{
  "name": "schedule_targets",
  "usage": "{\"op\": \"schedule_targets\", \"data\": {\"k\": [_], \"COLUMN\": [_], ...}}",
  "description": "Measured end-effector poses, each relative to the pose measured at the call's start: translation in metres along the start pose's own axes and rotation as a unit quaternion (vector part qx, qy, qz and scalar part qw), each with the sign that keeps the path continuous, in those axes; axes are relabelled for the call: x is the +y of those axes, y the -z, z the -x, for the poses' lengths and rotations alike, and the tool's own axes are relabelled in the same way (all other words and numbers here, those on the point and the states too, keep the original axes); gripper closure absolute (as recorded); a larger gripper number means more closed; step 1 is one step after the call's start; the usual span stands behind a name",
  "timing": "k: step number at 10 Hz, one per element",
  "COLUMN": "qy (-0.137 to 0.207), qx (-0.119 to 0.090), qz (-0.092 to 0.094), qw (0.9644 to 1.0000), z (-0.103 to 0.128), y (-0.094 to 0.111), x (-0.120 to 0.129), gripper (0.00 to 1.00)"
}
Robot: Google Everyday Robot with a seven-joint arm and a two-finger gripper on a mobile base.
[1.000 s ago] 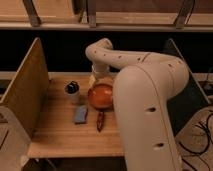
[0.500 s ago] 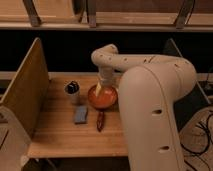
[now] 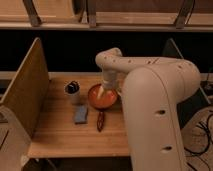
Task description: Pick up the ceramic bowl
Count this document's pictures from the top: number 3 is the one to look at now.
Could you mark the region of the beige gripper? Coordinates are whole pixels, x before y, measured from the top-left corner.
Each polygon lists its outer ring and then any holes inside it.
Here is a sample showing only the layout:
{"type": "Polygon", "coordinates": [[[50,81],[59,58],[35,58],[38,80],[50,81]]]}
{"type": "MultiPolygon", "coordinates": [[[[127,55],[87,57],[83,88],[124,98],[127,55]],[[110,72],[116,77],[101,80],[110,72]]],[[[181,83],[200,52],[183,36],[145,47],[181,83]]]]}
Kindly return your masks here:
{"type": "Polygon", "coordinates": [[[116,88],[116,81],[115,80],[108,80],[108,79],[103,79],[102,80],[102,87],[99,88],[97,99],[100,99],[103,94],[105,93],[106,90],[111,90],[116,88]]]}

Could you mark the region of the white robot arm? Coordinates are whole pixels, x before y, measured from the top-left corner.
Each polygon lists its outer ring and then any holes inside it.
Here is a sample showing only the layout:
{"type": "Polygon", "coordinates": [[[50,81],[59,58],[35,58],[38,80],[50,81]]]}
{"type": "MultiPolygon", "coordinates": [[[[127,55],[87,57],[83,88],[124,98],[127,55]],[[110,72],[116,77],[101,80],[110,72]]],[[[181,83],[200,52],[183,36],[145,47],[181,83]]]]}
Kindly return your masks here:
{"type": "Polygon", "coordinates": [[[126,75],[121,99],[133,171],[187,171],[177,104],[200,87],[196,65],[169,57],[124,57],[118,48],[98,53],[95,61],[104,89],[117,88],[117,74],[126,75]]]}

